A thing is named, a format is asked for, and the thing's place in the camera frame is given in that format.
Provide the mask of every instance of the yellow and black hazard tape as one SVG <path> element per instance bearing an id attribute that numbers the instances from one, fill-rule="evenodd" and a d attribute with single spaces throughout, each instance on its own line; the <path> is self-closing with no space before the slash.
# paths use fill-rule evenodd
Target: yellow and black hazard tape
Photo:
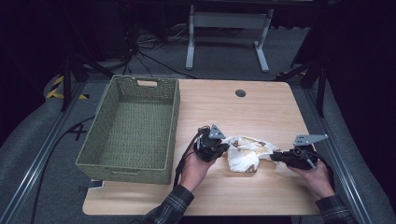
<path id="1" fill-rule="evenodd" d="M 49 93 L 47 94 L 47 98 L 60 98 L 60 99 L 64 98 L 63 94 L 56 92 L 63 81 L 64 81 L 64 76 L 59 75 L 58 78 L 56 78 L 55 82 L 53 83 L 51 89 L 49 90 Z M 88 100 L 88 99 L 90 99 L 90 95 L 89 94 L 81 94 L 78 97 L 78 99 Z"/>

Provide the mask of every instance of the dark background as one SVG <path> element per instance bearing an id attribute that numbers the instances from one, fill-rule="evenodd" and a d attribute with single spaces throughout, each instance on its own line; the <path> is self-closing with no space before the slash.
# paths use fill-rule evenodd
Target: dark background
<path id="1" fill-rule="evenodd" d="M 346 125 L 395 208 L 391 174 L 396 161 L 395 8 L 374 0 L 345 0 L 340 5 L 331 12 L 309 8 L 303 17 L 292 8 L 280 8 L 273 25 L 312 27 L 296 62 L 327 53 L 328 79 Z M 131 12 L 124 20 L 114 17 L 122 10 L 113 6 L 75 0 L 1 3 L 0 146 L 45 102 L 43 89 L 60 71 L 67 52 L 73 50 L 94 61 L 122 58 L 128 52 L 123 41 L 125 22 L 131 31 L 142 26 L 165 37 L 167 27 L 186 22 L 188 15 L 188 6 L 123 5 Z M 101 15 L 95 14 L 96 7 Z M 113 19 L 101 21 L 103 17 Z"/>

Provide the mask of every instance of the person's left hand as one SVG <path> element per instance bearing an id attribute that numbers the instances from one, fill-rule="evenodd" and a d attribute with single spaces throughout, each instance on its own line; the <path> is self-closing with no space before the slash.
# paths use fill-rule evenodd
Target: person's left hand
<path id="1" fill-rule="evenodd" d="M 187 155 L 189 154 L 190 156 L 186 158 L 183 171 L 181 172 L 180 185 L 190 192 L 194 192 L 206 177 L 207 170 L 216 161 L 207 162 L 201 160 L 192 148 L 187 153 Z"/>

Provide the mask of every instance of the person's right hand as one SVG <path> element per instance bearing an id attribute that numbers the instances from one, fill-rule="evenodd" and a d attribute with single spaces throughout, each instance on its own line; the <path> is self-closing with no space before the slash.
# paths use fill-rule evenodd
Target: person's right hand
<path id="1" fill-rule="evenodd" d="M 317 169 L 301 170 L 290 166 L 288 168 L 300 175 L 320 199 L 335 195 L 329 182 L 327 168 L 322 161 L 317 162 Z"/>

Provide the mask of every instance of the light wood tabletop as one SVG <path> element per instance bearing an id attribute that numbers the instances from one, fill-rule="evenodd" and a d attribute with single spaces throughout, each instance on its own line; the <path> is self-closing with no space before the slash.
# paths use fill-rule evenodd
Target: light wood tabletop
<path id="1" fill-rule="evenodd" d="M 181 79 L 180 108 L 174 158 L 175 169 L 197 129 L 216 124 L 227 136 L 245 135 L 289 150 L 297 134 L 308 130 L 290 86 L 282 82 Z M 245 97 L 235 91 L 243 90 Z M 87 215 L 144 215 L 161 204 L 171 185 L 105 181 L 89 189 Z M 257 173 L 229 170 L 226 155 L 209 169 L 194 192 L 186 216 L 317 215 L 315 201 L 304 181 L 284 163 L 261 161 Z"/>

